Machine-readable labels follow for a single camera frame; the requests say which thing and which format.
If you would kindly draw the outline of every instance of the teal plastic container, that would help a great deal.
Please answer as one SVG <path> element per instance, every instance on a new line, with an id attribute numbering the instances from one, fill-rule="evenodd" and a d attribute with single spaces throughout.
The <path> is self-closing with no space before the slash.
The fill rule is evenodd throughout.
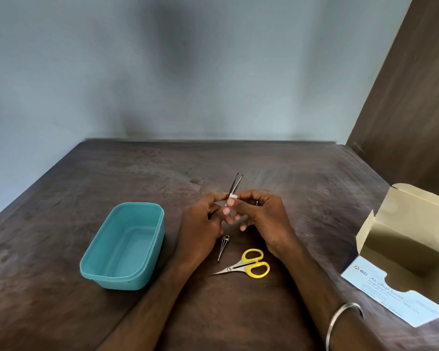
<path id="1" fill-rule="evenodd" d="M 116 206 L 80 261 L 82 276 L 108 289 L 143 288 L 161 250 L 163 218 L 163 208 L 155 203 Z"/>

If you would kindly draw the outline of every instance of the bracelet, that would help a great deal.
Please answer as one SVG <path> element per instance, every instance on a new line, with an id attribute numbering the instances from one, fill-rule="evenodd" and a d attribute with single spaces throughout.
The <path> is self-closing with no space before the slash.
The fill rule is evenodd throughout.
<path id="1" fill-rule="evenodd" d="M 357 310 L 359 310 L 362 318 L 364 319 L 364 313 L 363 310 L 361 309 L 361 307 L 359 306 L 359 304 L 357 303 L 346 303 L 344 305 L 342 305 L 333 315 L 332 319 L 330 320 L 330 324 L 329 324 L 329 330 L 327 331 L 327 337 L 325 338 L 325 350 L 326 351 L 330 351 L 330 336 L 332 334 L 332 330 L 333 330 L 333 326 L 335 325 L 335 322 L 337 321 L 338 317 L 340 316 L 341 313 L 343 313 L 346 309 L 349 308 L 356 308 Z"/>

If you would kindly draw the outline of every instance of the brown wooden door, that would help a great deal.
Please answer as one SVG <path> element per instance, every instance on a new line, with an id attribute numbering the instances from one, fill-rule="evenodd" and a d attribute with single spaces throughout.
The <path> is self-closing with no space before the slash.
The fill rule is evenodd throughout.
<path id="1" fill-rule="evenodd" d="M 347 145 L 388 183 L 439 194 L 439 0 L 413 0 Z"/>

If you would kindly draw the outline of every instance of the cardboard box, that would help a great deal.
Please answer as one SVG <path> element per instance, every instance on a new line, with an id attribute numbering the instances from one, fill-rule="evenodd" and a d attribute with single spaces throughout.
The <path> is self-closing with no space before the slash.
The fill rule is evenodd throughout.
<path id="1" fill-rule="evenodd" d="M 356 245 L 343 278 L 414 327 L 439 318 L 439 196 L 393 185 Z"/>

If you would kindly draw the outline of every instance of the wooden table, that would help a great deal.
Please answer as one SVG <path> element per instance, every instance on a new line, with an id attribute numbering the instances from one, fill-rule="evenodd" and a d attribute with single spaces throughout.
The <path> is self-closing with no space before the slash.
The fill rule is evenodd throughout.
<path id="1" fill-rule="evenodd" d="M 207 191 L 240 189 L 282 196 L 296 233 L 370 327 L 395 350 L 439 350 L 439 320 L 418 329 L 339 277 L 354 236 L 388 185 L 350 149 L 328 143 L 79 144 L 0 213 L 0 351 L 94 350 L 144 290 L 108 291 L 79 272 L 80 259 L 111 209 L 155 202 L 166 235 L 155 275 L 176 241 L 181 212 Z M 182 291 L 158 350 L 321 350 L 316 331 L 283 265 L 271 272 L 209 277 L 246 248 L 265 249 L 254 232 L 227 230 Z"/>

